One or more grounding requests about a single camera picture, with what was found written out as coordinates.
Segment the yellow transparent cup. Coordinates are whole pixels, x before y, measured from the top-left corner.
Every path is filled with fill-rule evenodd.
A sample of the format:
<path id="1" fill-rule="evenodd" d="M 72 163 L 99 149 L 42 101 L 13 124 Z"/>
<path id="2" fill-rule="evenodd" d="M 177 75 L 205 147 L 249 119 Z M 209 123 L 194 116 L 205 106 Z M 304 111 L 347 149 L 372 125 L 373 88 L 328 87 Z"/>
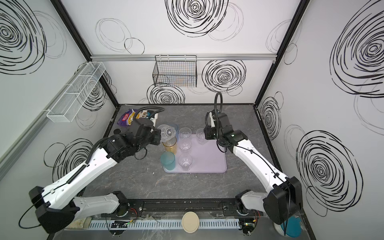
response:
<path id="1" fill-rule="evenodd" d="M 163 146 L 165 147 L 166 152 L 171 152 L 174 155 L 177 154 L 178 147 L 177 147 L 177 138 L 176 137 L 173 137 L 172 139 L 170 139 L 166 142 L 163 142 Z"/>

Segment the clear faceted glass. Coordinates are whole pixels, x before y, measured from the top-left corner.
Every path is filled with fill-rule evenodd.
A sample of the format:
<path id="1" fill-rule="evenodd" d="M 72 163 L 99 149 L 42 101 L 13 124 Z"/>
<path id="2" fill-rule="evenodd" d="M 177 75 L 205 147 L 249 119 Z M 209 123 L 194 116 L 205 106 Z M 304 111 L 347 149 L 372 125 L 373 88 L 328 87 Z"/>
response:
<path id="1" fill-rule="evenodd" d="M 190 128 L 184 127 L 179 129 L 179 139 L 187 139 L 192 135 L 192 130 Z"/>
<path id="2" fill-rule="evenodd" d="M 190 139 L 181 139 L 179 142 L 179 149 L 182 153 L 188 153 L 192 148 L 192 141 Z"/>

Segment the teal frosted cup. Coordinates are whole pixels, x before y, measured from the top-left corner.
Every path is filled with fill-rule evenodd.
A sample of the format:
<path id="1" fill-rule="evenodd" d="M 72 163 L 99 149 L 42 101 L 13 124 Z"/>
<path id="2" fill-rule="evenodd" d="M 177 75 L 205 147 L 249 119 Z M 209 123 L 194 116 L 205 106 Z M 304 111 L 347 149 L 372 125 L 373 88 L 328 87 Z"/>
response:
<path id="1" fill-rule="evenodd" d="M 176 157 L 172 152 L 165 152 L 161 155 L 161 163 L 166 171 L 172 171 L 176 166 Z"/>

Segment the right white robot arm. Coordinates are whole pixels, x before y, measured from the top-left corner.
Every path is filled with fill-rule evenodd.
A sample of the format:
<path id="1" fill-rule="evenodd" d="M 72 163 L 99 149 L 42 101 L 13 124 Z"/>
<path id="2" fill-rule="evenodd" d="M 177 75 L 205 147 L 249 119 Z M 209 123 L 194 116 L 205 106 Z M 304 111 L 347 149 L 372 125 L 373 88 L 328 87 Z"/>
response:
<path id="1" fill-rule="evenodd" d="M 264 212 L 277 225 L 288 224 L 303 208 L 301 182 L 274 167 L 242 131 L 233 129 L 223 113 L 222 93 L 216 93 L 214 108 L 206 114 L 205 122 L 206 140 L 216 141 L 221 152 L 230 151 L 242 160 L 265 188 L 264 194 L 253 191 L 241 194 L 241 207 Z"/>

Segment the blue frosted cup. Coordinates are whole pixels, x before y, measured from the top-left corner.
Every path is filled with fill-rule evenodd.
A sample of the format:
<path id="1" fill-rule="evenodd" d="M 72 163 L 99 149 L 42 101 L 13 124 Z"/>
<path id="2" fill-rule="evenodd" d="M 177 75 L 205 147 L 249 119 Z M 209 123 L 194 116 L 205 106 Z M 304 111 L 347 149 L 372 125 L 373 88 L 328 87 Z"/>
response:
<path id="1" fill-rule="evenodd" d="M 177 139 L 179 139 L 179 127 L 178 127 L 178 125 L 176 125 L 176 124 L 174 124 L 174 123 L 170 123 L 170 124 L 168 124 L 170 127 L 172 127 L 172 128 L 174 128 L 175 129 L 175 131 L 176 131 L 176 135 L 175 135 L 175 137 L 177 138 Z"/>

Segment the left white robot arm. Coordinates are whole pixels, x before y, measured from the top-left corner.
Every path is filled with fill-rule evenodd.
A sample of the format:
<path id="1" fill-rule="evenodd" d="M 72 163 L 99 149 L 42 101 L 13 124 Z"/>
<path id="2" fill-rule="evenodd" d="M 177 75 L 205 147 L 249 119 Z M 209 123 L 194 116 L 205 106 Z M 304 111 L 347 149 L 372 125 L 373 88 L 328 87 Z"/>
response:
<path id="1" fill-rule="evenodd" d="M 161 130 L 155 127 L 153 119 L 164 110 L 158 106 L 138 109 L 125 132 L 115 132 L 111 137 L 98 140 L 79 166 L 44 188 L 36 186 L 30 190 L 38 226 L 54 234 L 79 219 L 101 214 L 121 218 L 133 211 L 121 191 L 86 198 L 78 197 L 78 193 L 124 159 L 135 156 L 148 145 L 158 146 Z"/>

